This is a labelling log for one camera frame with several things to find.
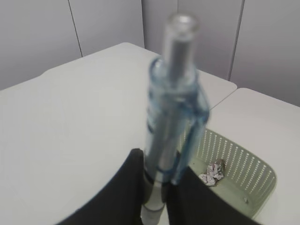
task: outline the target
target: white table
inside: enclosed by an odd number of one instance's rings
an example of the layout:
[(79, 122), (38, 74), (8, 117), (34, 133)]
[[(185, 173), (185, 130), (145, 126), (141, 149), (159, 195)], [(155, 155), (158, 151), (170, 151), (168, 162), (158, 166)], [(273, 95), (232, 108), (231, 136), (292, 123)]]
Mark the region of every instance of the white table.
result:
[(277, 174), (277, 187), (256, 221), (300, 224), (300, 108), (264, 94), (238, 89), (211, 112), (208, 128), (243, 146)]
[[(0, 224), (53, 225), (143, 148), (148, 67), (123, 43), (0, 91)], [(236, 85), (201, 73), (213, 107)]]

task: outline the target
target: perforated basket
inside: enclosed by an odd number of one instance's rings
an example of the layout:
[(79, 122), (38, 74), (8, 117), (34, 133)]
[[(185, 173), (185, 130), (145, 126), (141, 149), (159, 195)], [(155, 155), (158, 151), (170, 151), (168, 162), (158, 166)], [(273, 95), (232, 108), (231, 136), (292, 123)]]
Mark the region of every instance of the perforated basket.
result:
[[(180, 149), (187, 130), (180, 137)], [(277, 178), (274, 170), (248, 150), (206, 129), (190, 167), (199, 175), (217, 159), (225, 161), (225, 178), (211, 190), (236, 210), (254, 218), (275, 189)]]

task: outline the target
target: crumpled foil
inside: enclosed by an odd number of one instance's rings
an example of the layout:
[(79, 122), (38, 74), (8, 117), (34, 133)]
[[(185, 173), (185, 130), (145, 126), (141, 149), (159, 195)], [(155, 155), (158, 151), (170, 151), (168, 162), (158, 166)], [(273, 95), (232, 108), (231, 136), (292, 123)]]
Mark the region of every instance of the crumpled foil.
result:
[(205, 173), (201, 173), (199, 178), (207, 186), (215, 186), (219, 180), (224, 178), (225, 163), (224, 160), (218, 159), (207, 166)]

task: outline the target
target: clear plastic pen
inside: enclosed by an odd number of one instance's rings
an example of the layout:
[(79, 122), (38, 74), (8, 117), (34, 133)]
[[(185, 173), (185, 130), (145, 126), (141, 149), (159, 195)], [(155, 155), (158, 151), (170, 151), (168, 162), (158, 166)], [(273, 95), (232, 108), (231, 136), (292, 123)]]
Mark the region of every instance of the clear plastic pen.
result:
[[(194, 17), (172, 15), (166, 25), (163, 56), (150, 66), (141, 212), (144, 225), (159, 223), (168, 186), (179, 183), (209, 117), (209, 105), (193, 64), (197, 31)], [(179, 149), (187, 124), (190, 129)]]

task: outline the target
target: pen cap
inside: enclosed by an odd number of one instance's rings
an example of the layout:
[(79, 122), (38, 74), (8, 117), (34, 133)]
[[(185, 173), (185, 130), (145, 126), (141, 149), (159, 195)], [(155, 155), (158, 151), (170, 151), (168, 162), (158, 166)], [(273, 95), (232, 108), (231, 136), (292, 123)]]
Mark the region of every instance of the pen cap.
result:
[(176, 13), (169, 17), (165, 28), (163, 59), (170, 80), (177, 81), (193, 66), (198, 20), (191, 15)]

